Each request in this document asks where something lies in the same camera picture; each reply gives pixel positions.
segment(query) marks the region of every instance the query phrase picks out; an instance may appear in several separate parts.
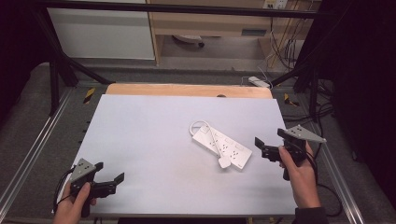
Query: power cord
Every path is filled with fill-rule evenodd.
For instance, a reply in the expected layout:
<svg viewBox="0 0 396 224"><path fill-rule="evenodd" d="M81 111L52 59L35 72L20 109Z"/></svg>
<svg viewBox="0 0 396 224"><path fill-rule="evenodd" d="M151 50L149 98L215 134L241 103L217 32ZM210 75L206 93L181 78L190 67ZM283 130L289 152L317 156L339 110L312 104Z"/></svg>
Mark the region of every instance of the power cord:
<svg viewBox="0 0 396 224"><path fill-rule="evenodd" d="M295 44L296 44L296 37L297 35L303 30L304 28L304 19L300 19L297 21L294 27L293 34L291 35L290 40L288 41L288 44L285 47L281 47L277 44L275 36L274 36L274 18L270 18L270 31L271 31L271 36L270 36L270 46L272 50L274 51L274 54L271 54L267 57L266 61L268 64L268 59L272 56L276 56L280 62L287 68L289 71L294 68L295 65ZM281 50L285 50L285 57L283 58L281 55ZM293 59L293 67L290 67L290 59Z"/></svg>
<svg viewBox="0 0 396 224"><path fill-rule="evenodd" d="M53 200L52 200L52 206L53 206L52 209L53 209L53 213L54 213L54 214L55 214L56 211L58 210L58 204L59 204L60 202L62 202L63 200L65 200L65 199L67 199L67 198L69 198L69 197L71 196L71 195L68 195L68 196L62 198L62 199L58 202L58 196L59 196L59 193L61 192L61 187L62 187L64 181L66 180L67 176L70 175L70 174L72 174L73 171L75 170L75 168L76 168L76 166L74 166L72 169L66 171L66 172L62 175L61 179L60 179L59 182L58 182L58 185L56 186L55 193L54 193L54 195L53 195Z"/></svg>
<svg viewBox="0 0 396 224"><path fill-rule="evenodd" d="M328 115L328 114L330 114L330 113L333 112L332 106L331 106L330 108L327 108L327 111L326 111L325 115L323 115L322 109L323 109L325 106L330 105L330 104L331 104L331 103L326 103L326 104L321 105L320 108L319 108L319 111L318 111L318 114L321 115L321 116L318 116L318 126L319 126L319 129L320 129L320 137L322 137L322 138L323 138L324 132L323 132L323 126L322 126L322 124L321 124L321 120L320 120L320 119L321 119L322 117L324 117L324 116L326 116L326 115ZM319 152L320 152L320 150L321 150L321 146L322 146L322 144L319 143L318 149L317 149L316 153L314 154L314 156L310 155L311 158L309 158L308 161L311 163L311 165L312 165L312 167L313 167L313 169L314 169L314 172L316 172L317 186L319 186L319 187L321 187L321 188L327 189L329 192L331 192L331 193L335 196L335 198L336 198L337 201L338 201L338 205L339 205L339 206L338 206L337 212L334 213L334 214L326 214L326 216L327 216L327 217L338 217L338 216L340 216L341 213L343 212L343 205L342 205L342 203L341 203L341 199L340 199L340 197L337 195L337 193L336 193L333 189L331 189L331 188L329 188L328 186L325 186L325 185L323 185L323 184L320 184L320 183L318 182L318 174L317 174L317 172L318 172L318 167L317 167L316 165L315 165L315 166L313 165L313 164L316 164L316 160L317 160L318 154L319 154Z"/></svg>
<svg viewBox="0 0 396 224"><path fill-rule="evenodd" d="M331 114L332 112L333 112L332 107L329 107L329 108L321 110L320 112L317 112L315 115L317 116L317 118L321 118L321 117ZM293 115L283 115L282 117L285 122L298 122L298 121L305 121L307 119L308 119L307 122L312 121L311 116L296 117Z"/></svg>

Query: sleeve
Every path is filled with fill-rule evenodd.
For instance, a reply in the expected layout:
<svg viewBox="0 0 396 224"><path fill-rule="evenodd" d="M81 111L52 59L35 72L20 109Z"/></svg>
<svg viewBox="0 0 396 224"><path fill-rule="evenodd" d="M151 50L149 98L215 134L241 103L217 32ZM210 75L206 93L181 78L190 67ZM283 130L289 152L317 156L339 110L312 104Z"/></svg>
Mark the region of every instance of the sleeve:
<svg viewBox="0 0 396 224"><path fill-rule="evenodd" d="M326 211L323 207L295 209L297 224L328 224Z"/></svg>

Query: black cable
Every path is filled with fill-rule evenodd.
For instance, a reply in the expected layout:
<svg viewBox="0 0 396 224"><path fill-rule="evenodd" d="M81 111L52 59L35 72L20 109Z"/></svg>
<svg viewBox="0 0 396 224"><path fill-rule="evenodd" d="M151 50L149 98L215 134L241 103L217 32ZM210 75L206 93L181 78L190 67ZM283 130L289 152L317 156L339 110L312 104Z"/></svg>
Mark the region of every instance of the black cable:
<svg viewBox="0 0 396 224"><path fill-rule="evenodd" d="M52 201L53 213L54 213L54 214L56 213L56 210L58 210L58 204L59 204L61 201L63 201L64 199L70 197L70 195L69 195L69 196L67 196L66 198L61 199L61 200L59 201L59 203L57 202L57 201L58 201L58 195L59 195L59 192L61 191L61 187L62 187L64 181L66 180L66 178L67 178L68 175L70 175L71 173L73 173L73 171L75 170L75 168L76 168L76 166L74 166L72 169L66 171L66 173L64 173L64 174L62 175L61 179L60 179L59 182L58 182L58 185L56 186L55 193L54 193L54 195L53 195L53 201Z"/></svg>
<svg viewBox="0 0 396 224"><path fill-rule="evenodd" d="M325 106L325 105L330 105L330 104L331 104L331 103L326 103L326 104L324 104L324 105L321 105L320 108L319 108L318 113L320 114L320 111L322 110L323 106ZM323 126L322 126L322 124L321 124L320 117L318 117L318 126L319 126L319 131L320 131L320 137L323 138L324 132L323 132ZM321 146L322 146L322 143L319 143L317 152L315 153L315 159L318 157L318 154L319 154L319 152L320 152L320 150L321 150Z"/></svg>
<svg viewBox="0 0 396 224"><path fill-rule="evenodd" d="M316 113L316 115L324 117L326 115L331 114L332 112L333 112L332 108L327 108L326 110L323 110L322 112L320 112L320 114ZM284 115L283 117L288 117L288 118L284 118L284 120L288 121L288 122L301 121L301 120L305 120L305 119L312 119L311 116L297 117L297 116L293 116L293 115Z"/></svg>
<svg viewBox="0 0 396 224"><path fill-rule="evenodd" d="M288 62L288 68L292 69L294 68L295 65L295 49L296 49L296 37L297 35L303 30L304 24L301 26L300 31L297 32L297 29L300 25L300 23L303 20L299 20L297 21L295 27L294 27L294 31L293 34L291 35L291 38L288 40L288 44L285 47L285 53L284 53L284 57Z"/></svg>
<svg viewBox="0 0 396 224"><path fill-rule="evenodd" d="M331 192L335 198L338 201L339 207L338 207L338 211L334 214L326 214L327 217L338 217L341 215L341 213L343 212L343 204L341 203L340 197L338 197L338 194L331 188L327 187L326 185L322 185L322 184L318 184L319 187L325 188L327 189L329 192Z"/></svg>
<svg viewBox="0 0 396 224"><path fill-rule="evenodd" d="M315 183L318 184L318 167L315 163L315 159L314 157L311 155L311 153L306 152L306 159L308 160L308 162L311 164L312 169L314 169L314 174L315 174Z"/></svg>
<svg viewBox="0 0 396 224"><path fill-rule="evenodd" d="M270 24L271 36L272 36L272 38L274 39L274 42L275 42L275 45L276 45L276 49L274 48L274 45L273 45L273 44L271 44L271 48L274 50L276 57L282 62L282 64L283 64L286 68L292 69L292 68L288 67L288 65L285 64L285 62L283 62L284 59L282 58L282 55L280 54L279 46L277 45L276 39L275 39L275 36L274 36L273 22L274 22L274 19L271 17L271 24Z"/></svg>

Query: power strip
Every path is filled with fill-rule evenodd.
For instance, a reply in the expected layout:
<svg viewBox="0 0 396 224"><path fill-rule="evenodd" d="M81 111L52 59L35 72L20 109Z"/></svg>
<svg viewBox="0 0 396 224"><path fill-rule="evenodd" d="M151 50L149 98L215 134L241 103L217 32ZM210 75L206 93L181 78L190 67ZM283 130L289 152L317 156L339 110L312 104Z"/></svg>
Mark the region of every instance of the power strip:
<svg viewBox="0 0 396 224"><path fill-rule="evenodd" d="M219 151L216 148L216 143L210 130L215 136L216 143L218 144L222 155L228 158L233 166L242 170L252 153L250 149L242 146L224 133L221 133L212 127L209 128L207 124L204 124L198 132L192 136L192 139L201 147L208 149L220 158Z"/></svg>
<svg viewBox="0 0 396 224"><path fill-rule="evenodd" d="M250 77L248 81L258 87L268 88L270 85L257 77Z"/></svg>

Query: hand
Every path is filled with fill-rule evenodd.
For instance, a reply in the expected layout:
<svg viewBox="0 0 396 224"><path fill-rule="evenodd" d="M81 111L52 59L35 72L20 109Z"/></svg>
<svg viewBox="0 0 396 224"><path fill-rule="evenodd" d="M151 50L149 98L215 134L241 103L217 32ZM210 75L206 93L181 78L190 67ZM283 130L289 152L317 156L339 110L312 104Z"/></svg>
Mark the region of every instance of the hand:
<svg viewBox="0 0 396 224"><path fill-rule="evenodd" d="M91 185L85 183L78 193L76 199L70 195L70 182L64 186L64 193L62 198L66 198L58 204L53 224L78 224L81 219L81 209L90 195ZM96 199L91 200L91 205L96 205Z"/></svg>
<svg viewBox="0 0 396 224"><path fill-rule="evenodd" d="M306 151L313 155L311 147L306 143ZM315 172L308 160L297 166L284 147L279 147L282 163L288 169L294 201L299 208L320 207L320 201L315 180Z"/></svg>

